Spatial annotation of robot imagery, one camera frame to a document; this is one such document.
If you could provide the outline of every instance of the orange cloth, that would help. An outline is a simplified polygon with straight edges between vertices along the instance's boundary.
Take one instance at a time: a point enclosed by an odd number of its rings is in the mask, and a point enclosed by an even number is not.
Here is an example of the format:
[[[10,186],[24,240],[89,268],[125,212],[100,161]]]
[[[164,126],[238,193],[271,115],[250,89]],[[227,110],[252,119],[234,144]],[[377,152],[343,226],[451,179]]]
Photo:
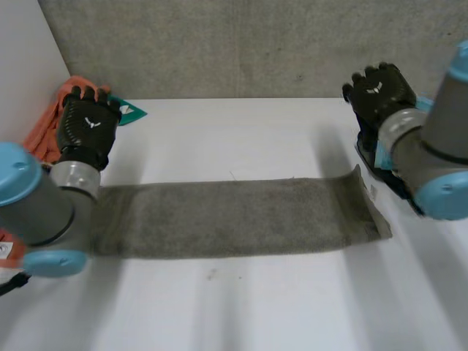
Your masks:
[[[73,86],[79,86],[82,93],[84,93],[86,86],[92,87],[96,92],[94,98],[97,99],[97,86],[91,81],[77,75],[70,77],[60,87],[56,93],[55,102],[45,110],[39,121],[23,141],[23,147],[43,162],[55,162],[60,158],[60,150],[56,142],[56,130],[59,127],[60,116],[64,111],[64,98],[67,94],[72,92]],[[102,86],[101,89],[105,90],[107,93],[110,92],[108,86]],[[10,255],[6,260],[0,260],[0,267],[19,267],[25,251],[24,244],[1,228],[0,241],[13,242]]]
[[[39,121],[31,130],[29,135],[23,141],[23,146],[35,157],[43,162],[55,162],[60,158],[60,150],[56,142],[56,130],[59,127],[60,116],[64,111],[63,101],[67,94],[72,92],[73,86],[79,86],[83,93],[86,86],[90,86],[96,92],[97,89],[90,80],[73,75],[57,91],[55,102],[52,103],[42,114]],[[110,91],[108,86],[102,86],[101,89],[107,93]]]

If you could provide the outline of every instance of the light blue joint cap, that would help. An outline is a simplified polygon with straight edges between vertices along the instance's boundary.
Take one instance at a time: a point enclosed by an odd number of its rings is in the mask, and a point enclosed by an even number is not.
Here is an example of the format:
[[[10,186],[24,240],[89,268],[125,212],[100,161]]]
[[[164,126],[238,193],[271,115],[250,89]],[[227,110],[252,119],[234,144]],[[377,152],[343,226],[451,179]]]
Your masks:
[[[448,74],[468,83],[468,40],[458,44],[458,51],[450,64]]]
[[[22,146],[0,142],[0,206],[31,194],[41,176],[41,165]]]
[[[429,111],[432,109],[432,106],[434,106],[434,101],[428,97],[418,97],[416,99],[416,108],[418,110],[429,113]]]
[[[82,251],[35,251],[23,257],[23,269],[31,276],[60,278],[80,273],[88,257]]]
[[[468,171],[447,174],[424,184],[415,202],[434,219],[457,220],[468,217]]]
[[[390,154],[388,153],[388,151],[385,150],[385,147],[380,142],[380,140],[377,141],[377,148],[375,150],[374,167],[377,167],[383,170],[393,169],[392,158]]]

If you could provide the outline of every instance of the white surface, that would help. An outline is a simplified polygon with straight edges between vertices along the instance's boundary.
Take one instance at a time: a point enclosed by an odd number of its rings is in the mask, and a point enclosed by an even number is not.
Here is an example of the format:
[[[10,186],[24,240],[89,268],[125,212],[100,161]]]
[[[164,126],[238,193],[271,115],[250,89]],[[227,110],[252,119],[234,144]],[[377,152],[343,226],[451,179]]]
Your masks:
[[[339,99],[131,101],[104,184],[337,176],[361,163]],[[421,221],[382,184],[394,238],[325,254],[98,259],[0,298],[0,349],[466,350],[467,222]]]
[[[23,141],[69,77],[37,0],[0,0],[0,141]]]

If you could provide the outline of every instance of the towel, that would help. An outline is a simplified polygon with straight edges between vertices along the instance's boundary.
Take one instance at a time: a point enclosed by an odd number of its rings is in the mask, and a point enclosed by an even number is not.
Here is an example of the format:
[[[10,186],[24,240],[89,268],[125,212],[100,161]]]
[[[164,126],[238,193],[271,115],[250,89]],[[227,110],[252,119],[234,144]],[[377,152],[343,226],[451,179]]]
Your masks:
[[[55,101],[45,110],[39,121],[23,141],[23,147],[43,162],[56,162],[60,158],[60,150],[56,142],[56,130],[59,127],[60,116],[64,111],[63,101],[67,94],[72,92],[73,86],[79,86],[82,93],[86,86],[96,92],[98,87],[90,80],[73,75],[57,91]],[[107,93],[109,86],[101,86]]]

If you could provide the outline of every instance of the logo on robotic hand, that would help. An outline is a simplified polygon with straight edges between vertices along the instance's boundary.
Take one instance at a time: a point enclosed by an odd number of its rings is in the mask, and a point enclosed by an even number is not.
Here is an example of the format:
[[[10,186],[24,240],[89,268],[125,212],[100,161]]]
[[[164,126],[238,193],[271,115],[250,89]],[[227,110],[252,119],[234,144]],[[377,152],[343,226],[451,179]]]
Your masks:
[[[379,82],[376,88],[366,90],[367,94],[378,94],[380,93],[380,89],[382,88],[382,82]]]
[[[99,122],[99,123],[93,123],[93,122],[89,121],[88,117],[85,117],[85,121],[86,121],[86,123],[89,125],[89,127],[90,127],[91,129],[93,129],[94,127],[98,127],[98,126],[101,125],[101,122]]]

